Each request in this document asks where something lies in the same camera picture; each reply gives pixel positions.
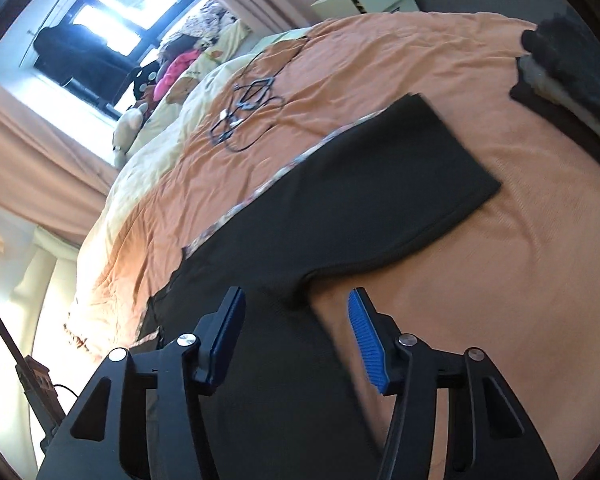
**bed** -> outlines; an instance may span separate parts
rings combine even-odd
[[[147,301],[180,265],[182,248],[191,253],[213,237],[236,206],[266,193],[281,168],[331,132],[417,92],[502,188],[400,262],[313,282],[312,310],[378,444],[392,398],[368,383],[348,325],[355,286],[434,348],[487,349],[560,478],[573,478],[600,443],[600,167],[509,98],[526,28],[533,25],[488,13],[369,14],[276,38],[257,59],[215,68],[111,189],[78,256],[65,325],[74,344],[97,362],[111,348],[150,338],[141,333]],[[259,110],[240,134],[254,139],[273,123],[274,131],[240,154],[213,146],[208,132],[242,70],[249,64],[266,74],[296,51],[274,83],[284,107]],[[444,410],[440,402],[438,434]],[[442,478],[443,462],[436,441],[432,478]]]

